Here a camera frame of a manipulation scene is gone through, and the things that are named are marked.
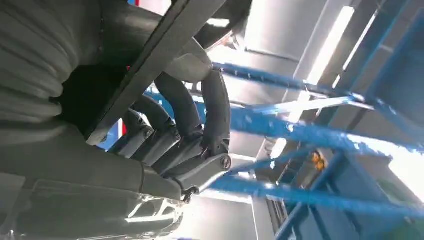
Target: metal pipe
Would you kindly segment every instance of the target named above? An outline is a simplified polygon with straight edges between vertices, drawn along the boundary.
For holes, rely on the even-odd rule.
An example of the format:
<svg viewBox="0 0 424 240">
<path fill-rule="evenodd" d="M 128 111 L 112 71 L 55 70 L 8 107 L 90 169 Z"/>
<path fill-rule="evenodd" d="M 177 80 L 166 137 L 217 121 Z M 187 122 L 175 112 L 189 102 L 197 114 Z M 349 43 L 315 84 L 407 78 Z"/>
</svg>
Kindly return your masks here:
<svg viewBox="0 0 424 240">
<path fill-rule="evenodd" d="M 298 91 L 305 91 L 311 96 L 315 97 L 346 97 L 346 96 L 359 96 L 359 94 L 352 94 L 348 91 L 335 90 L 329 85 L 314 85 L 306 83 L 304 80 L 294 79 L 287 76 L 281 76 L 268 72 L 259 71 L 252 68 L 241 67 L 229 63 L 213 63 L 213 68 L 221 71 L 224 74 L 241 78 L 244 80 L 271 85 L 273 87 L 293 89 Z"/>
<path fill-rule="evenodd" d="M 359 108 L 374 110 L 373 106 L 368 104 L 364 104 L 362 102 L 357 102 L 354 97 L 351 96 L 341 96 L 341 97 L 333 97 L 327 99 L 316 99 L 310 101 L 290 101 L 284 102 L 274 105 L 266 105 L 261 107 L 254 107 L 253 111 L 255 113 L 262 113 L 265 115 L 272 114 L 283 114 L 290 113 L 292 111 L 299 110 L 312 110 L 312 109 L 321 109 L 321 108 L 329 108 L 336 107 L 342 105 L 351 105 Z"/>
<path fill-rule="evenodd" d="M 217 191 L 248 194 L 255 197 L 275 197 L 290 202 L 323 206 L 348 212 L 380 216 L 402 216 L 424 218 L 424 207 L 365 201 L 330 195 L 318 191 L 306 191 L 289 185 L 275 185 L 266 182 L 224 176 L 210 186 Z"/>
<path fill-rule="evenodd" d="M 157 93 L 147 92 L 146 94 L 157 101 L 166 101 L 163 96 Z M 167 111 L 169 110 L 166 104 L 162 106 Z M 206 119 L 205 105 L 201 102 L 196 102 L 196 106 L 200 119 L 204 123 Z M 255 113 L 253 110 L 246 108 L 231 108 L 231 129 L 259 136 L 311 143 L 318 147 L 345 150 L 360 155 L 381 156 L 392 159 L 406 157 L 424 159 L 424 148 L 421 146 L 393 143 L 302 122 L 289 122 L 273 116 Z"/>
</svg>

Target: fluorescent light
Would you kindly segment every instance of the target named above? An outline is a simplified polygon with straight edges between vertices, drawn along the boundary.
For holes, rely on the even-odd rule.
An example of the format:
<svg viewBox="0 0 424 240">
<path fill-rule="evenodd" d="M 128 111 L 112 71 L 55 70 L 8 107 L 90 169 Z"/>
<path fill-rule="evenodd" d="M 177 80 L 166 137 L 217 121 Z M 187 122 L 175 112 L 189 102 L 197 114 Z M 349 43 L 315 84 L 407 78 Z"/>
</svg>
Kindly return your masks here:
<svg viewBox="0 0 424 240">
<path fill-rule="evenodd" d="M 275 185 L 272 183 L 265 183 L 264 186 L 266 189 L 273 189 Z"/>
<path fill-rule="evenodd" d="M 335 89 L 337 87 L 337 84 L 340 82 L 340 75 L 337 75 L 335 78 L 335 81 L 332 83 L 332 88 Z"/>
<path fill-rule="evenodd" d="M 320 78 L 322 77 L 324 70 L 330 62 L 331 57 L 336 50 L 337 45 L 342 39 L 343 33 L 345 32 L 346 27 L 348 26 L 351 18 L 355 12 L 355 9 L 351 6 L 344 6 L 340 14 L 338 15 L 334 25 L 324 42 L 318 56 L 316 57 L 315 63 L 310 71 L 306 82 L 309 84 L 316 85 Z M 301 92 L 299 98 L 297 99 L 299 102 L 309 101 L 310 95 L 307 92 Z M 302 116 L 303 111 L 292 111 L 288 116 L 288 121 L 297 123 Z M 284 138 L 279 138 L 272 148 L 271 158 L 278 158 L 286 147 L 287 141 Z"/>
<path fill-rule="evenodd" d="M 367 35 L 368 30 L 373 25 L 374 20 L 376 19 L 376 14 L 372 15 L 371 19 L 369 20 L 368 24 L 366 25 L 365 29 L 362 32 L 362 35 L 359 37 L 358 42 L 355 44 L 355 47 L 353 47 L 352 52 L 350 53 L 349 57 L 347 58 L 346 62 L 343 65 L 343 71 L 348 68 L 349 63 L 351 63 L 352 58 L 354 57 L 355 53 L 357 52 L 359 45 L 361 45 L 362 40 L 364 40 L 365 35 Z"/>
<path fill-rule="evenodd" d="M 394 158 L 388 167 L 424 203 L 424 159 L 404 155 Z"/>
<path fill-rule="evenodd" d="M 217 28 L 226 28 L 228 24 L 230 24 L 230 20 L 222 18 L 211 18 L 206 23 Z"/>
<path fill-rule="evenodd" d="M 124 135 L 124 128 L 123 128 L 124 122 L 122 121 L 122 118 L 118 120 L 118 139 L 122 138 L 122 135 Z"/>
<path fill-rule="evenodd" d="M 251 178 L 250 173 L 248 173 L 247 171 L 240 171 L 240 172 L 238 173 L 238 175 L 239 175 L 240 177 L 244 178 L 244 179 L 250 179 L 250 178 Z"/>
<path fill-rule="evenodd" d="M 279 138 L 277 139 L 277 142 L 275 142 L 274 147 L 272 148 L 272 152 L 271 152 L 271 159 L 276 159 L 278 158 L 281 153 L 283 152 L 284 147 L 287 144 L 287 140 L 284 138 Z"/>
<path fill-rule="evenodd" d="M 354 12 L 355 9 L 351 6 L 344 6 L 341 9 L 341 12 L 337 17 L 337 20 L 335 21 L 330 34 L 325 40 L 325 43 L 315 60 L 309 76 L 307 77 L 306 81 L 308 83 L 317 84 L 320 80 L 324 70 L 330 62 L 331 57 L 333 56 L 334 51 L 336 50 L 337 45 L 340 42 L 340 39 L 343 36 L 343 33 L 345 32 L 346 27 L 351 21 Z"/>
</svg>

